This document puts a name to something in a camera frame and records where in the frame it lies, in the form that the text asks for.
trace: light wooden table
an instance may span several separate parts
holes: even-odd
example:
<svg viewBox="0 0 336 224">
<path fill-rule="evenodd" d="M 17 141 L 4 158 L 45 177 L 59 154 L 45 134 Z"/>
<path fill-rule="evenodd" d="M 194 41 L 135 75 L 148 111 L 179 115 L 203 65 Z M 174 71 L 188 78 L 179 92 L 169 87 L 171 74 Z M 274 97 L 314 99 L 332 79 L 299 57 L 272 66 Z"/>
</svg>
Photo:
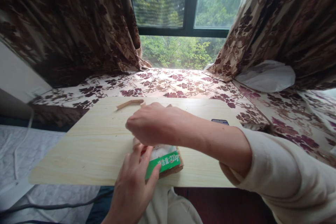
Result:
<svg viewBox="0 0 336 224">
<path fill-rule="evenodd" d="M 207 120 L 227 120 L 241 127 L 225 102 L 215 99 L 106 97 L 93 106 L 33 169 L 32 184 L 82 184 L 113 186 L 126 153 L 132 151 L 133 136 L 126 120 L 140 108 L 138 104 L 121 110 L 116 106 L 130 99 L 146 104 L 172 104 Z M 218 161 L 196 150 L 180 147 L 184 168 L 159 180 L 176 187 L 233 187 Z"/>
</svg>

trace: floral curtain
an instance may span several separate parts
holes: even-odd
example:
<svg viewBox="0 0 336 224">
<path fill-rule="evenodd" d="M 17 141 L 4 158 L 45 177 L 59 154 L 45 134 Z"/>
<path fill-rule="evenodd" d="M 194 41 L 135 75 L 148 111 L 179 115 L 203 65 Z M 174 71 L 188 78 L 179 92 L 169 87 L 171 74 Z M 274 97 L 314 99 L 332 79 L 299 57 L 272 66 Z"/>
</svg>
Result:
<svg viewBox="0 0 336 224">
<path fill-rule="evenodd" d="M 230 81 L 264 60 L 293 67 L 296 87 L 336 87 L 335 0 L 241 0 L 217 59 L 204 73 Z"/>
<path fill-rule="evenodd" d="M 53 87 L 151 67 L 131 0 L 0 0 L 0 38 Z"/>
</svg>

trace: person's left hand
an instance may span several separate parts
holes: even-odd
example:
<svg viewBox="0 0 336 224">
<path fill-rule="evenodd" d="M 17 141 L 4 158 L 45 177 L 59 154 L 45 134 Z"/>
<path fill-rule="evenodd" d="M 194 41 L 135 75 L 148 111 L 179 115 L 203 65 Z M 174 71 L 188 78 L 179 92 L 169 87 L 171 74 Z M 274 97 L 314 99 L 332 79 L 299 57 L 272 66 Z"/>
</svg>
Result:
<svg viewBox="0 0 336 224">
<path fill-rule="evenodd" d="M 127 154 L 114 186 L 109 213 L 102 223 L 137 223 L 152 199 L 155 185 L 159 179 L 161 164 L 158 164 L 145 183 L 145 175 L 153 150 L 148 146 L 140 156 L 144 145 L 134 148 Z"/>
</svg>

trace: foliage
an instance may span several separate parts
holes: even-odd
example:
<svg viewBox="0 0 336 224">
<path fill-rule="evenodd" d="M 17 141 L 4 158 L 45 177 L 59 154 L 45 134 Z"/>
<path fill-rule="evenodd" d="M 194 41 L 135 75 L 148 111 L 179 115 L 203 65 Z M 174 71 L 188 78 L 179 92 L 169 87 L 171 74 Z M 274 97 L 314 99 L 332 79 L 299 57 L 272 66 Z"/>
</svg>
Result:
<svg viewBox="0 0 336 224">
<path fill-rule="evenodd" d="M 133 0 L 139 26 L 181 27 L 184 0 Z M 196 27 L 230 27 L 240 0 L 198 0 Z M 140 36 L 143 58 L 154 67 L 203 69 L 214 62 L 223 38 Z"/>
</svg>

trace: white sleeve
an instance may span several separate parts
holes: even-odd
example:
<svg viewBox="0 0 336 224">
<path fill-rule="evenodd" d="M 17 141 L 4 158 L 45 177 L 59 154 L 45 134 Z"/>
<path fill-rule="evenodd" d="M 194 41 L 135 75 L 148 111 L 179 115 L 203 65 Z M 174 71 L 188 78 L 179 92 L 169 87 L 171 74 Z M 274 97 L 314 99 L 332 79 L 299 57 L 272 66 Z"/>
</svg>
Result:
<svg viewBox="0 0 336 224">
<path fill-rule="evenodd" d="M 248 175 L 220 164 L 235 186 L 260 194 L 278 223 L 336 223 L 336 169 L 286 139 L 242 131 L 252 149 Z"/>
</svg>

